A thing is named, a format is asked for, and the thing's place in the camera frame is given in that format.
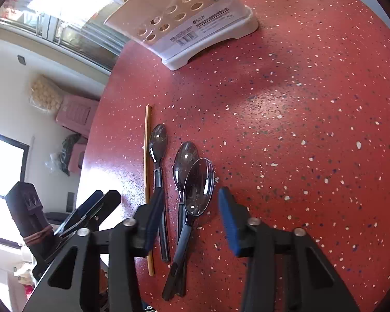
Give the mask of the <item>dark translucent plastic spoon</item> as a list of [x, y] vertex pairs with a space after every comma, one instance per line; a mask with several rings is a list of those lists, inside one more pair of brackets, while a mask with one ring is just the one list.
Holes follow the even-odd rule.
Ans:
[[[154, 127], [148, 142], [148, 152], [153, 160], [155, 188], [163, 188], [162, 159], [167, 150], [167, 130], [164, 124]], [[163, 214], [159, 226], [160, 254], [162, 261], [170, 262], [169, 238], [167, 233], [166, 205], [163, 202]]]

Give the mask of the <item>plain wooden chopstick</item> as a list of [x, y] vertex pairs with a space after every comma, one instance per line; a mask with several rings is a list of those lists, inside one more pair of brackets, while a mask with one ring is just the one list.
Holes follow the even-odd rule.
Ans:
[[[150, 202], [151, 198], [151, 184], [150, 184], [150, 178], [149, 178], [149, 159], [150, 156], [148, 154], [148, 142], [149, 142], [149, 136], [150, 136], [150, 119], [151, 119], [151, 106], [149, 104], [146, 105], [145, 108], [145, 122], [144, 122], [144, 195], [146, 203], [148, 204]], [[146, 257], [147, 259], [147, 266], [148, 266], [148, 274], [153, 277], [154, 272], [154, 265], [153, 265], [153, 252], [150, 251]]]

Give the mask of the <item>bag of round balls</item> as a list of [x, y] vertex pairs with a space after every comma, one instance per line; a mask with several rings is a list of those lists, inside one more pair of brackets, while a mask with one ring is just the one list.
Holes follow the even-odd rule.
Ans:
[[45, 113], [56, 114], [63, 102], [64, 92], [51, 80], [36, 76], [30, 86], [29, 100], [32, 106]]

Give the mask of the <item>glass sliding door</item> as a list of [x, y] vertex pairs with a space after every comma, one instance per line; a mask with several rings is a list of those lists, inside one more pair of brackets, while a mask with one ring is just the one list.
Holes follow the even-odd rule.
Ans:
[[105, 24], [120, 0], [5, 0], [0, 26], [111, 71], [128, 38]]

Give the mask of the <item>beige plastic utensil holder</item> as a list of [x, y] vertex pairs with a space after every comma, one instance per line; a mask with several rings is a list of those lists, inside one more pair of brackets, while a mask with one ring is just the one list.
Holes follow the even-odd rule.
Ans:
[[104, 24], [153, 52], [170, 70], [209, 46], [258, 29], [242, 0], [126, 0]]

